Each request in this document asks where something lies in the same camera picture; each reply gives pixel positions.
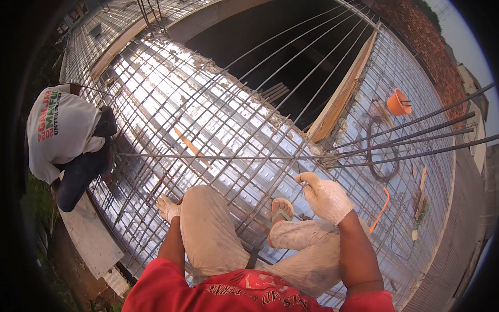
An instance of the white t-shirt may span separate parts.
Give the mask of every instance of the white t-shirt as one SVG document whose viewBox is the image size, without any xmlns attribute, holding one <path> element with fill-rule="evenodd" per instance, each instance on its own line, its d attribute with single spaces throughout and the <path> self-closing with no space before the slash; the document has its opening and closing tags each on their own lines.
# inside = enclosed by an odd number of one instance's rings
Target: white t-shirt
<svg viewBox="0 0 499 312">
<path fill-rule="evenodd" d="M 75 157 L 96 152 L 105 139 L 92 137 L 101 111 L 69 93 L 62 84 L 43 90 L 33 104 L 26 124 L 29 169 L 40 180 L 51 184 L 59 177 L 53 164 L 65 164 Z"/>
</svg>

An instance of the sandal strap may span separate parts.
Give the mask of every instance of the sandal strap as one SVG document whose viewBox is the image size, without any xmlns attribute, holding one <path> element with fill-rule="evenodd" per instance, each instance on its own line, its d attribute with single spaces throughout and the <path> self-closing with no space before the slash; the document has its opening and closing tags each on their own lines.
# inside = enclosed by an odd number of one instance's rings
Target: sandal strap
<svg viewBox="0 0 499 312">
<path fill-rule="evenodd" d="M 290 217 L 283 209 L 279 208 L 275 214 L 272 216 L 272 222 L 274 222 L 274 220 L 277 218 L 277 215 L 278 214 L 282 214 L 284 216 L 284 218 L 288 221 L 292 221 L 293 220 L 293 217 Z"/>
</svg>

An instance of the wire mesh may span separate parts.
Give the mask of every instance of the wire mesh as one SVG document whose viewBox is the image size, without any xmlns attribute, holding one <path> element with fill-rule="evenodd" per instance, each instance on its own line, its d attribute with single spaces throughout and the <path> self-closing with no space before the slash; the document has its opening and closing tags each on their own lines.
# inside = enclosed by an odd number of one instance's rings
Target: wire mesh
<svg viewBox="0 0 499 312">
<path fill-rule="evenodd" d="M 159 5 L 163 18 L 175 20 L 209 2 L 159 1 Z M 368 168 L 327 171 L 315 160 L 296 159 L 313 154 L 312 145 L 307 144 L 305 135 L 292 126 L 292 121 L 278 112 L 272 113 L 274 108 L 259 94 L 194 51 L 164 37 L 151 36 L 146 29 L 129 42 L 98 81 L 91 80 L 90 68 L 100 54 L 124 29 L 142 17 L 134 1 L 112 1 L 109 8 L 109 11 L 97 10 L 87 15 L 73 30 L 64 56 L 61 82 L 79 82 L 114 94 L 115 97 L 111 97 L 87 89 L 83 97 L 97 106 L 113 107 L 119 128 L 115 136 L 119 153 L 143 154 L 118 156 L 113 183 L 106 185 L 96 181 L 90 185 L 106 223 L 132 255 L 128 263 L 125 262 L 128 269 L 131 269 L 132 261 L 144 267 L 155 258 L 168 231 L 169 225 L 154 206 L 158 196 L 165 193 L 171 200 L 178 201 L 187 189 L 198 184 L 212 185 L 233 202 L 231 214 L 237 234 L 247 249 L 268 233 L 272 198 L 288 198 L 296 216 L 304 213 L 316 218 L 305 201 L 301 186 L 294 182 L 299 172 L 314 171 L 320 178 L 338 181 L 356 204 L 359 216 L 368 224 L 374 222 L 385 201 L 385 185 L 376 182 Z M 88 30 L 98 22 L 103 23 L 103 33 L 101 37 L 93 38 Z M 385 102 L 395 87 L 403 90 L 416 108 L 413 115 L 395 117 L 395 125 L 441 107 L 434 88 L 414 58 L 392 33 L 381 29 L 359 88 L 351 97 L 330 143 L 338 146 L 365 136 L 370 118 L 379 114 L 376 103 Z M 373 144 L 444 121 L 445 116 L 435 116 L 377 137 Z M 373 131 L 384 129 L 386 125 L 379 125 Z M 224 158 L 209 159 L 211 169 L 200 159 L 176 158 L 176 155 L 192 156 L 193 153 L 175 130 L 187 137 L 203 155 Z M 442 129 L 427 136 L 449 131 Z M 451 143 L 451 138 L 443 138 L 409 144 L 400 155 Z M 363 144 L 339 151 L 364 148 L 365 142 Z M 152 154 L 171 155 L 172 158 L 150 156 Z M 253 159 L 231 159 L 232 156 Z M 390 156 L 377 154 L 373 158 L 381 160 Z M 361 157 L 349 157 L 340 163 L 363 161 Z M 378 262 L 385 289 L 392 293 L 398 309 L 410 296 L 415 281 L 435 252 L 449 204 L 453 161 L 452 152 L 423 157 L 415 163 L 402 161 L 399 173 L 386 185 L 391 201 L 372 233 L 371 241 L 374 249 L 379 250 Z M 431 209 L 419 226 L 420 238 L 414 243 L 410 233 L 415 228 L 413 206 L 425 166 L 428 176 L 424 191 L 431 199 Z M 377 168 L 384 172 L 391 171 L 392 167 L 388 163 Z M 399 217 L 392 226 L 399 209 Z M 260 259 L 270 264 L 296 252 L 275 250 L 264 244 Z M 132 273 L 138 275 L 140 272 L 135 268 Z M 192 280 L 188 273 L 186 277 L 188 281 Z M 337 308 L 345 296 L 346 289 L 339 283 L 318 298 L 318 302 Z"/>
</svg>

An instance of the concrete slab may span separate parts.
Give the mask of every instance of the concrete slab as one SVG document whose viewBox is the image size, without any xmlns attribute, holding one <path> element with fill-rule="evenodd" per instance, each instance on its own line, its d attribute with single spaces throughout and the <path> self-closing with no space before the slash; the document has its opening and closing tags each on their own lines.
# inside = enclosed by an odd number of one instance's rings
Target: concrete slab
<svg viewBox="0 0 499 312">
<path fill-rule="evenodd" d="M 72 212 L 59 209 L 69 236 L 96 279 L 101 278 L 122 257 L 123 252 L 106 230 L 87 193 Z"/>
</svg>

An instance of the knee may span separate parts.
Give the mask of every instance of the knee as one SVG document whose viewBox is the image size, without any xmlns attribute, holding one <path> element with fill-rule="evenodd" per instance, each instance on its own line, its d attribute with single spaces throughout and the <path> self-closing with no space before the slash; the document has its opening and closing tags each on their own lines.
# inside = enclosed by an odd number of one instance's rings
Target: knee
<svg viewBox="0 0 499 312">
<path fill-rule="evenodd" d="M 76 206 L 75 203 L 68 202 L 67 200 L 64 200 L 61 196 L 57 195 L 55 196 L 55 203 L 64 212 L 71 212 Z"/>
<path fill-rule="evenodd" d="M 187 190 L 187 192 L 185 193 L 184 198 L 186 196 L 196 196 L 197 197 L 199 195 L 213 194 L 213 193 L 216 193 L 214 191 L 214 189 L 212 189 L 211 187 L 209 187 L 206 184 L 201 184 L 201 185 L 196 185 L 196 186 L 190 187 Z"/>
</svg>

